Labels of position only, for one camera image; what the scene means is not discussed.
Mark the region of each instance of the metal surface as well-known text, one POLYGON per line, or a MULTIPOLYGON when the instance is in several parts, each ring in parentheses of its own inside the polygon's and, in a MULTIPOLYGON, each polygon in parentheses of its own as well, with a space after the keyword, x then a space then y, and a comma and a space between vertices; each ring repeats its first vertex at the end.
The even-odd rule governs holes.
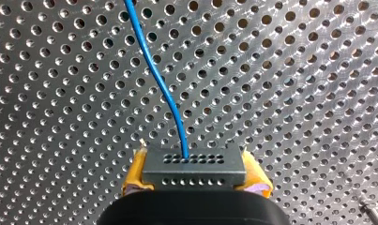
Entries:
POLYGON ((178 149, 149 146, 142 179, 156 189, 233 189, 244 184, 245 168, 235 144, 191 149, 188 159, 178 149))
MULTIPOLYGON (((234 142, 293 224, 378 207, 378 0, 137 1, 191 148, 234 142)), ((0 224, 92 224, 178 147, 122 1, 0 0, 0 224)))

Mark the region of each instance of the wire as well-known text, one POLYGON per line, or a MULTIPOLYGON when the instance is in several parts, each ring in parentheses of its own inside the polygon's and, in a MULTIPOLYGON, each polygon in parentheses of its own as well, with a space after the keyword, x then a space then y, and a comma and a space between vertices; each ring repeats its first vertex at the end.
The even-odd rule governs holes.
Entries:
POLYGON ((145 62, 150 67, 150 71, 156 79, 159 89, 161 89, 162 94, 165 96, 166 101, 168 102, 169 108, 171 109, 172 114, 174 115, 174 121, 176 122, 177 132, 179 133, 180 145, 182 148, 183 158, 189 157, 189 148, 185 135, 185 128, 183 126, 182 119, 180 118, 179 110, 174 103, 174 98, 171 93, 168 91, 168 87, 165 82, 162 80, 159 71, 157 70, 156 65, 154 64, 153 58, 151 57, 151 52, 148 49, 147 43, 143 35, 142 28, 140 26, 139 19, 136 15, 135 7, 133 6, 132 0, 124 0, 125 6, 127 7, 128 15, 130 21, 132 22, 133 30, 135 31, 136 38, 138 39, 139 45, 142 49, 145 62))

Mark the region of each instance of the hole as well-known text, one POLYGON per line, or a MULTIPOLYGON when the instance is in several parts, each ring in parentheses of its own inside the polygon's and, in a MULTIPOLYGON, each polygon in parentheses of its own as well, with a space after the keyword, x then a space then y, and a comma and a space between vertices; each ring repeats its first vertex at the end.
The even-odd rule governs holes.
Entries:
POLYGON ((212 6, 215 8, 221 7, 222 0, 212 0, 212 6))
POLYGON ((262 41, 262 46, 263 46, 264 48, 268 48, 268 47, 270 47, 271 44, 272 44, 272 42, 271 42, 271 40, 270 40, 269 38, 266 38, 266 39, 264 39, 264 40, 262 41))
POLYGON ((242 52, 246 51, 248 48, 249 48, 249 44, 247 42, 242 42, 239 45, 239 50, 241 50, 242 52))
POLYGON ((103 40, 103 46, 104 46, 104 48, 106 48, 106 49, 111 49, 112 46, 113 46, 113 41, 112 41, 110 38, 105 38, 105 39, 103 40))
POLYGON ((225 95, 229 95, 230 93, 230 88, 224 86, 220 89, 220 92, 225 96, 225 95))
POLYGON ((191 32, 194 36, 199 36, 201 34, 201 27, 200 26, 193 26, 191 32))
POLYGON ((96 23, 98 23, 98 25, 103 26, 107 23, 107 18, 104 15, 98 15, 96 17, 96 23))
POLYGON ((295 18, 296 18, 296 14, 295 14, 294 12, 292 12, 292 11, 289 11, 289 12, 287 12, 287 13, 285 14, 285 20, 286 20, 286 21, 291 22, 291 21, 294 21, 295 18))
POLYGON ((11 13, 11 10, 10 10, 10 7, 6 6, 6 5, 2 5, 0 7, 0 13, 4 16, 8 16, 10 15, 11 13))
POLYGON ((225 54, 226 53, 226 47, 224 47, 222 45, 218 46, 217 52, 218 52, 218 54, 225 54))
POLYGON ((311 18, 317 18, 320 15, 320 9, 318 9, 317 7, 312 8, 309 15, 311 18))
POLYGON ((172 39, 176 39, 179 37, 179 32, 176 29, 172 29, 169 32, 169 37, 171 37, 172 39))
POLYGON ((85 27, 85 21, 81 18, 75 19, 74 25, 77 29, 83 29, 85 27))
POLYGON ((98 64, 96 64, 96 63, 89 64, 89 70, 91 72, 97 72, 98 71, 98 64))
POLYGON ((355 28, 356 35, 363 35, 365 31, 366 31, 366 28, 365 26, 362 26, 362 25, 355 28))
POLYGON ((92 44, 89 41, 84 41, 82 44, 82 48, 84 51, 89 52, 92 50, 92 44))
POLYGON ((285 44, 292 45, 295 43, 295 37, 294 36, 287 36, 285 38, 285 44))
POLYGON ((69 47, 69 45, 62 45, 60 47, 60 52, 62 52, 63 54, 69 54, 71 53, 71 48, 69 47))
POLYGON ((311 32, 308 36, 309 41, 316 41, 318 39, 318 34, 315 32, 311 32))
POLYGON ((333 38, 340 38, 340 36, 341 36, 341 30, 339 29, 335 29, 331 33, 331 37, 333 38))
POLYGON ((60 23, 60 22, 54 22, 53 23, 53 31, 57 32, 57 33, 62 32, 63 31, 63 24, 60 23))
POLYGON ((133 36, 127 36, 127 37, 125 37, 125 42, 128 45, 133 45, 135 43, 135 37, 133 37, 133 36))
POLYGON ((173 5, 167 5, 165 7, 165 13, 168 15, 168 16, 171 16, 174 14, 174 6, 173 5))
POLYGON ((142 16, 146 19, 150 18, 151 16, 153 15, 153 11, 148 8, 148 7, 145 7, 142 11, 142 16))
POLYGON ((31 33, 35 36, 40 36, 42 34, 42 29, 38 25, 33 25, 31 27, 31 33))
POLYGON ((33 5, 30 2, 22 2, 22 10, 30 12, 33 10, 33 5))
POLYGON ((269 25, 269 24, 271 24, 271 22, 272 22, 271 16, 269 16, 269 15, 264 15, 264 16, 262 17, 262 24, 264 24, 264 25, 269 25))
POLYGON ((204 50, 202 50, 202 49, 197 49, 197 50, 195 51, 195 56, 198 57, 198 58, 203 57, 203 56, 204 56, 204 50))
POLYGON ((359 11, 365 11, 370 7, 370 4, 368 2, 362 1, 358 4, 358 10, 359 11))
POLYGON ((342 6, 342 5, 336 5, 334 7, 334 13, 337 14, 337 15, 343 13, 343 11, 344 11, 344 6, 342 6))
POLYGON ((203 20, 204 21, 209 21, 211 19, 211 14, 209 14, 209 13, 204 13, 204 15, 203 15, 203 20))
POLYGON ((222 22, 217 22, 215 24, 215 30, 217 32, 222 32, 224 30, 224 24, 222 22))
POLYGON ((238 27, 241 29, 244 29, 245 27, 248 26, 248 21, 245 19, 241 19, 238 21, 238 27))
POLYGON ((121 22, 127 22, 129 20, 129 15, 126 11, 120 12, 118 18, 121 22))
POLYGON ((196 1, 189 2, 189 10, 190 11, 197 11, 198 3, 196 1))
POLYGON ((115 60, 110 61, 110 68, 114 70, 118 69, 119 68, 118 61, 115 61, 115 60))
POLYGON ((147 35, 147 39, 148 39, 148 41, 150 41, 150 42, 154 42, 154 41, 156 41, 156 40, 157 40, 157 35, 156 35, 156 33, 153 33, 153 32, 148 33, 148 35, 147 35))
POLYGON ((181 52, 175 52, 174 53, 174 60, 175 61, 180 61, 180 60, 182 60, 182 58, 183 58, 183 54, 181 52))

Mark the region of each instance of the round hole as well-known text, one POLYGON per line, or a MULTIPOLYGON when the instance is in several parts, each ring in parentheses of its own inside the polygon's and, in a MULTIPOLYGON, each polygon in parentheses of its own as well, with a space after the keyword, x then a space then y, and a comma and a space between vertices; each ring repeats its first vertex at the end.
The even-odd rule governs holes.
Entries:
POLYGON ((165 7, 165 13, 168 15, 168 16, 171 16, 174 14, 174 6, 173 5, 167 5, 165 7))
POLYGON ((142 16, 146 19, 150 18, 153 15, 153 11, 150 8, 145 7, 142 11, 142 16))
POLYGON ((168 178, 163 178, 162 179, 162 185, 169 185, 169 179, 168 178))
POLYGON ((57 32, 57 33, 62 32, 63 31, 63 24, 60 23, 60 22, 54 22, 53 23, 53 31, 57 32))
POLYGON ((98 25, 103 26, 107 23, 107 18, 104 15, 98 15, 96 17, 96 23, 98 23, 98 25))
POLYGON ((263 17, 262 17, 262 24, 264 24, 264 25, 269 25, 269 24, 271 24, 271 22, 272 22, 272 18, 271 18, 271 16, 269 16, 269 15, 264 15, 263 17))
POLYGON ((103 40, 103 46, 106 49, 111 49, 113 47, 113 40, 110 38, 105 38, 103 40))
POLYGON ((196 1, 189 2, 189 10, 196 11, 198 9, 198 3, 196 1))
POLYGON ((77 29, 83 29, 85 27, 85 21, 81 18, 75 19, 74 25, 77 29))
POLYGON ((157 35, 156 35, 156 33, 153 33, 153 32, 148 33, 148 35, 147 35, 147 39, 148 39, 148 41, 150 41, 150 42, 154 42, 154 41, 156 41, 156 40, 157 40, 157 35))
POLYGON ((222 32, 224 30, 224 24, 222 22, 217 22, 215 24, 215 30, 217 32, 222 32))
POLYGON ((291 22, 291 21, 294 21, 295 18, 296 18, 296 14, 292 11, 289 11, 289 12, 287 12, 287 14, 285 14, 285 20, 286 21, 291 22))
POLYGON ((176 39, 179 37, 179 32, 176 30, 176 29, 172 29, 170 32, 169 32, 169 36, 172 38, 172 39, 176 39))

